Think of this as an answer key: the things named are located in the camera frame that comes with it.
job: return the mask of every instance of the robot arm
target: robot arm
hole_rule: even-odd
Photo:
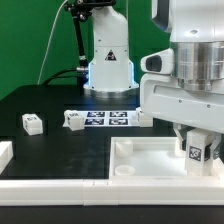
[[[81,71],[87,71],[84,92],[103,98],[120,98],[136,93],[133,64],[129,60],[128,23],[113,9],[115,0],[76,0],[67,4],[76,28]],[[87,62],[79,22],[92,16],[94,58]]]
[[[153,0],[152,19],[171,31],[170,48],[141,61],[142,111],[176,123],[187,139],[185,168],[196,175],[209,175],[224,134],[223,12],[223,0]],[[196,129],[186,134],[179,124]]]

